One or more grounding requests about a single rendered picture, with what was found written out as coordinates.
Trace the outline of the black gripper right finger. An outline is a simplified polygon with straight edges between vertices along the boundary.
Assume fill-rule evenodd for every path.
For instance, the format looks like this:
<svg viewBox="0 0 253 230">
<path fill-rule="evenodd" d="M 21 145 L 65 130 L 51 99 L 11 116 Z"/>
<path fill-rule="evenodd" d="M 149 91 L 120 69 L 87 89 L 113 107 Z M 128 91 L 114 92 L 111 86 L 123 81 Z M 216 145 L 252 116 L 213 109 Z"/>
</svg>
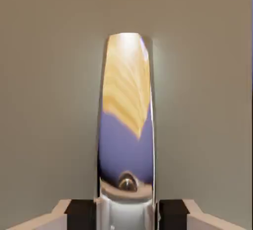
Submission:
<svg viewBox="0 0 253 230">
<path fill-rule="evenodd" d="M 204 213 L 192 199 L 162 199 L 157 203 L 157 230 L 246 230 Z"/>
</svg>

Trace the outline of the grey-tan painted cabinet door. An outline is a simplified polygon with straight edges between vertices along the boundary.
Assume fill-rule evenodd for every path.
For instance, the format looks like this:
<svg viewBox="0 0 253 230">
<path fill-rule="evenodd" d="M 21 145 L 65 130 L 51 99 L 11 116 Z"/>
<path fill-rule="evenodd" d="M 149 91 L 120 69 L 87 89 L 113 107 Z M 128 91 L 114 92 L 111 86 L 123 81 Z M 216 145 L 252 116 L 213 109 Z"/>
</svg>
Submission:
<svg viewBox="0 0 253 230">
<path fill-rule="evenodd" d="M 103 47 L 152 39 L 159 199 L 252 228 L 252 0 L 0 0 L 0 230 L 91 199 Z"/>
</svg>

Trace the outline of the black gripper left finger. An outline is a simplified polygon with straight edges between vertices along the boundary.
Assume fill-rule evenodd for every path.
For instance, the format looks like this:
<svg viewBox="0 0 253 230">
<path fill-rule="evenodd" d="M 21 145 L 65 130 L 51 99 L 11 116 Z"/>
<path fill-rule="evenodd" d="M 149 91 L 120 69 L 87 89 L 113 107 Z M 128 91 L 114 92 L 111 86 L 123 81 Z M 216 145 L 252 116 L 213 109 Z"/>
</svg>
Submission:
<svg viewBox="0 0 253 230">
<path fill-rule="evenodd" d="M 50 213 L 7 230 L 97 230 L 96 204 L 90 199 L 62 199 Z"/>
</svg>

